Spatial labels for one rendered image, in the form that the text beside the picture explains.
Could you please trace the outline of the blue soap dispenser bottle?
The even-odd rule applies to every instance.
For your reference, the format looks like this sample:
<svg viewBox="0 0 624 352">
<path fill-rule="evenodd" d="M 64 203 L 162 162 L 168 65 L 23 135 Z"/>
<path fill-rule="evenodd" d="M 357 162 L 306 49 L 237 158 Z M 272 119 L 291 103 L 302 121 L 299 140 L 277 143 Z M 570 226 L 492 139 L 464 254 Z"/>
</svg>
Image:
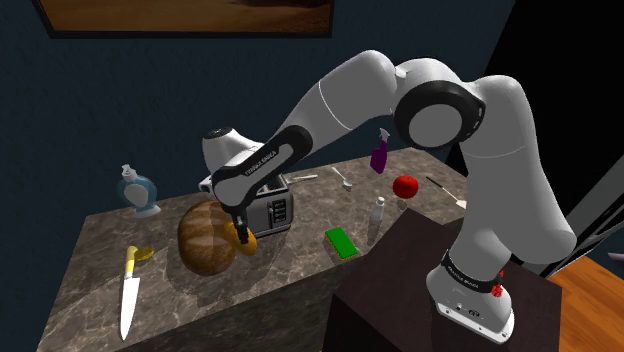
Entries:
<svg viewBox="0 0 624 352">
<path fill-rule="evenodd" d="M 135 218 L 147 218 L 161 211 L 155 204 L 157 187 L 150 179 L 140 176 L 129 164 L 122 166 L 121 175 L 117 191 L 119 197 L 133 207 Z"/>
</svg>

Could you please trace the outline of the silver toaster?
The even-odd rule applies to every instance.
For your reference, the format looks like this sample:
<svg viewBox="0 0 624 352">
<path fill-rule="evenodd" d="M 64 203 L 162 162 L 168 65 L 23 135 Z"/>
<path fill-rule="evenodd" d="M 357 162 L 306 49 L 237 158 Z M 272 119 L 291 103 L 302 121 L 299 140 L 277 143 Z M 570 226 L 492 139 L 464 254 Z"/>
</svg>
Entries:
<svg viewBox="0 0 624 352">
<path fill-rule="evenodd" d="M 247 207 L 248 228 L 256 238 L 288 230 L 293 216 L 293 194 L 282 174 L 260 188 Z"/>
</svg>

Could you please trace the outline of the framed brown wall picture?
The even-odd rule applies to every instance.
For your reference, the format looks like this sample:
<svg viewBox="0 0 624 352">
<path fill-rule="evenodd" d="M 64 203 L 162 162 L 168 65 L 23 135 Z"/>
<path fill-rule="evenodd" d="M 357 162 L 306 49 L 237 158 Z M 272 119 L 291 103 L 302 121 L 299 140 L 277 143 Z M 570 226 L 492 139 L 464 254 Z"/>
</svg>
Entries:
<svg viewBox="0 0 624 352">
<path fill-rule="evenodd" d="M 30 0 L 53 39 L 327 38 L 335 0 Z"/>
</svg>

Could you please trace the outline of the dark robot stand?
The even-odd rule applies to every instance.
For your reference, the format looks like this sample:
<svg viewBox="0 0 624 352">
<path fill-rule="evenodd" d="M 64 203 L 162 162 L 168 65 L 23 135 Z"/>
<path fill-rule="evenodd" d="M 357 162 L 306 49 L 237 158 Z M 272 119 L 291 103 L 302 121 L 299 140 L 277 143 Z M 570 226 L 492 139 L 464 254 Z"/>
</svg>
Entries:
<svg viewBox="0 0 624 352">
<path fill-rule="evenodd" d="M 335 291 L 322 352 L 559 352 L 561 288 L 513 262 L 504 267 L 515 313 L 506 343 L 438 313 L 426 275 L 460 225 L 405 210 Z"/>
</svg>

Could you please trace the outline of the brown bread loaf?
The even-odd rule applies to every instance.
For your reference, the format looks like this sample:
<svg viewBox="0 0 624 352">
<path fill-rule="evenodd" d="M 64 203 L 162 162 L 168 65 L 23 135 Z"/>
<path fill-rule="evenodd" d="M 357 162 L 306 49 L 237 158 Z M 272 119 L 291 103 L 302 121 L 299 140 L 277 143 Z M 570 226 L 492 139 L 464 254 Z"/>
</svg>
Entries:
<svg viewBox="0 0 624 352">
<path fill-rule="evenodd" d="M 213 276 L 224 272 L 236 257 L 225 225 L 230 222 L 216 200 L 193 205 L 177 228 L 178 251 L 183 264 L 193 273 Z"/>
</svg>

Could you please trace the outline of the yellow handled kitchen knife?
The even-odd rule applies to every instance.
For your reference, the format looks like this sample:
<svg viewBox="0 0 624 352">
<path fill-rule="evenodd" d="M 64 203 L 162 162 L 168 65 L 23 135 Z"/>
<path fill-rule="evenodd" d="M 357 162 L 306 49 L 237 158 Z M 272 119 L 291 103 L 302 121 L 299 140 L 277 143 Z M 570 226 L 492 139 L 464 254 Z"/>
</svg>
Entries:
<svg viewBox="0 0 624 352">
<path fill-rule="evenodd" d="M 135 265 L 137 262 L 149 260 L 153 254 L 154 249 L 151 247 L 129 246 L 127 248 L 119 323 L 120 337 L 123 341 L 126 340 L 132 325 L 140 287 L 140 278 L 134 277 Z"/>
</svg>

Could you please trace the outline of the black handled white spatula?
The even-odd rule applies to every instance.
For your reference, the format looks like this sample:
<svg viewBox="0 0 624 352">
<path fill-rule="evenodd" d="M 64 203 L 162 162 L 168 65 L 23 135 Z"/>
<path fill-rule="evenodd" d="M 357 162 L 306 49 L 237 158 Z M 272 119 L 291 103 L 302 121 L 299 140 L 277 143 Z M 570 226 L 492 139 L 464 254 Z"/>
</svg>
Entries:
<svg viewBox="0 0 624 352">
<path fill-rule="evenodd" d="M 432 184 L 434 184 L 436 187 L 441 189 L 443 192 L 445 192 L 449 197 L 451 197 L 455 201 L 455 204 L 458 207 L 460 207 L 460 208 L 462 208 L 464 210 L 467 209 L 467 201 L 466 200 L 456 197 L 453 193 L 451 193 L 448 189 L 446 189 L 442 184 L 440 184 L 436 180 L 432 179 L 431 177 L 426 176 L 426 179 L 428 181 L 430 181 Z"/>
</svg>

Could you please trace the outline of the red tomato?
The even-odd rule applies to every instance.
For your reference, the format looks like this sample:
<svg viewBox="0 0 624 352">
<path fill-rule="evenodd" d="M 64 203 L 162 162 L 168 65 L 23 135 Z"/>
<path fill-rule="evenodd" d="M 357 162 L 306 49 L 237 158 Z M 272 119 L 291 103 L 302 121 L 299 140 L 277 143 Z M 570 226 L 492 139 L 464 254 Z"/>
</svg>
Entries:
<svg viewBox="0 0 624 352">
<path fill-rule="evenodd" d="M 401 199 L 410 199 L 414 197 L 419 190 L 418 181 L 409 175 L 397 177 L 392 185 L 394 194 Z"/>
</svg>

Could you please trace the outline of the small orange bread roll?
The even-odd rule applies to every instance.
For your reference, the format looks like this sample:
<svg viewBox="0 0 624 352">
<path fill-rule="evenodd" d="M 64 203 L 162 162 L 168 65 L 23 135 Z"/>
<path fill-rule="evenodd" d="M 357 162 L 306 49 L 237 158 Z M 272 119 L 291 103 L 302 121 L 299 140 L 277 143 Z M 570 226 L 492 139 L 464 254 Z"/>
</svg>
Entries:
<svg viewBox="0 0 624 352">
<path fill-rule="evenodd" d="M 247 229 L 248 241 L 244 244 L 240 242 L 237 230 L 232 222 L 224 225 L 224 238 L 245 256 L 252 256 L 256 253 L 257 241 L 250 229 Z"/>
</svg>

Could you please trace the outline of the silver spoon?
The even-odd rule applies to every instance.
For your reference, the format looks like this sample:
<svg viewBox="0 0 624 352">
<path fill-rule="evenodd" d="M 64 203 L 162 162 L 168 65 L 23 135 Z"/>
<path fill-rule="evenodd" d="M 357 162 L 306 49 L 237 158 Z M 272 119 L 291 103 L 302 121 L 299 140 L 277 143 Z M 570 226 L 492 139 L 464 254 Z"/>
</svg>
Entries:
<svg viewBox="0 0 624 352">
<path fill-rule="evenodd" d="M 352 183 L 345 176 L 343 176 L 342 173 L 336 167 L 332 166 L 331 169 L 342 178 L 342 184 L 345 188 L 352 187 Z"/>
</svg>

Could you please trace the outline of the green sponge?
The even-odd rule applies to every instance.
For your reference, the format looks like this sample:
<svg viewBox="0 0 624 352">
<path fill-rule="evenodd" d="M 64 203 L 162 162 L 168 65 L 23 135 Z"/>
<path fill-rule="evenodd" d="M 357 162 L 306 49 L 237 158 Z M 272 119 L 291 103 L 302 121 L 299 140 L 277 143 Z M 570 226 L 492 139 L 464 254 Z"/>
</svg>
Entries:
<svg viewBox="0 0 624 352">
<path fill-rule="evenodd" d="M 341 227 L 327 230 L 325 237 L 341 261 L 351 259 L 359 254 L 358 249 Z"/>
</svg>

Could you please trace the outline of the purple spray bottle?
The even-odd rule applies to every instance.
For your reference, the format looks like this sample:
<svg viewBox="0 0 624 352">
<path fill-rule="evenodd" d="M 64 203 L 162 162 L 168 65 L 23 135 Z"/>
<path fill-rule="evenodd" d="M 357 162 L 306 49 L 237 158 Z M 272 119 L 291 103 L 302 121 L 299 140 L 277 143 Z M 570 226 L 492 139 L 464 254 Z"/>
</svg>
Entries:
<svg viewBox="0 0 624 352">
<path fill-rule="evenodd" d="M 371 154 L 370 167 L 378 174 L 384 172 L 388 157 L 388 138 L 390 134 L 384 128 L 380 128 L 380 145 Z"/>
</svg>

